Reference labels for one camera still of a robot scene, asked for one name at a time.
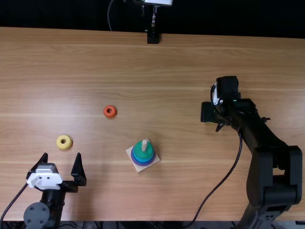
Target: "table surface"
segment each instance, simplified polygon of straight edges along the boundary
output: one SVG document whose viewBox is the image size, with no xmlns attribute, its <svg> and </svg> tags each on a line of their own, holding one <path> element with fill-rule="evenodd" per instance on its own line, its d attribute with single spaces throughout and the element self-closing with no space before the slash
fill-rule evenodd
<svg viewBox="0 0 305 229">
<path fill-rule="evenodd" d="M 267 124 L 305 149 L 305 40 L 0 28 L 0 214 L 44 152 L 64 179 L 82 153 L 87 186 L 68 193 L 62 220 L 191 220 L 231 168 L 238 135 L 200 122 L 217 77 L 237 75 Z M 114 119 L 103 108 L 117 107 Z M 70 135 L 73 146 L 56 147 Z M 125 150 L 148 138 L 161 161 L 137 173 Z M 251 154 L 198 220 L 239 220 Z M 6 216 L 22 220 L 41 198 L 27 188 Z M 280 219 L 304 219 L 305 201 Z"/>
</svg>

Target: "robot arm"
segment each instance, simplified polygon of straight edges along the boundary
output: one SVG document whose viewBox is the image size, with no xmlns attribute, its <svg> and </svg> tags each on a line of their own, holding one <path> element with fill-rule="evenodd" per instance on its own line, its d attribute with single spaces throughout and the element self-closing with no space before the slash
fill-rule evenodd
<svg viewBox="0 0 305 229">
<path fill-rule="evenodd" d="M 247 180 L 249 205 L 237 229 L 268 228 L 274 219 L 302 197 L 302 151 L 277 138 L 251 99 L 241 99 L 236 76 L 218 78 L 211 102 L 202 104 L 202 122 L 230 125 L 242 134 L 252 160 Z M 273 168 L 284 170 L 274 175 Z"/>
<path fill-rule="evenodd" d="M 27 174 L 29 187 L 42 191 L 40 202 L 27 207 L 23 219 L 27 229 L 57 229 L 61 222 L 61 213 L 67 192 L 78 192 L 78 186 L 86 186 L 87 179 L 82 167 L 81 154 L 78 153 L 71 171 L 73 181 L 63 181 L 56 165 L 48 163 L 48 154 Z"/>
</svg>

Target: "green ring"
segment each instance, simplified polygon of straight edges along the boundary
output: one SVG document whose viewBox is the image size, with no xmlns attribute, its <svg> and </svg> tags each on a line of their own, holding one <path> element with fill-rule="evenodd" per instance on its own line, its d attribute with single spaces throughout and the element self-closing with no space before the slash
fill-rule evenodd
<svg viewBox="0 0 305 229">
<path fill-rule="evenodd" d="M 146 151 L 143 152 L 142 151 L 142 141 L 140 141 L 134 146 L 134 154 L 136 154 L 137 157 L 142 159 L 142 160 L 152 158 L 152 156 L 153 156 L 153 146 L 152 146 L 152 144 L 150 144 L 150 142 L 147 142 Z"/>
</svg>

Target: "black background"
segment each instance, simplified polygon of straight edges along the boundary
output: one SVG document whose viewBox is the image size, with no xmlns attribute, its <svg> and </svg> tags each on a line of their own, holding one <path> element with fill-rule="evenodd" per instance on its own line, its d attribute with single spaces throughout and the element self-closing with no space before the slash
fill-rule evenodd
<svg viewBox="0 0 305 229">
<path fill-rule="evenodd" d="M 109 30 L 110 0 L 0 0 L 0 26 Z M 151 7 L 142 17 L 133 0 L 114 0 L 114 31 L 144 32 Z M 173 0 L 158 12 L 161 33 L 305 38 L 305 1 Z"/>
</svg>

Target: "orange ring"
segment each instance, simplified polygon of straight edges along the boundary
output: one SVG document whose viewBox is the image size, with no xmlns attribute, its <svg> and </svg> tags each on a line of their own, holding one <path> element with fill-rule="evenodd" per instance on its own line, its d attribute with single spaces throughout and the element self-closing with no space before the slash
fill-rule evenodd
<svg viewBox="0 0 305 229">
<path fill-rule="evenodd" d="M 104 115 L 107 117 L 107 118 L 113 118 L 116 116 L 116 109 L 114 106 L 106 106 L 104 108 Z"/>
</svg>

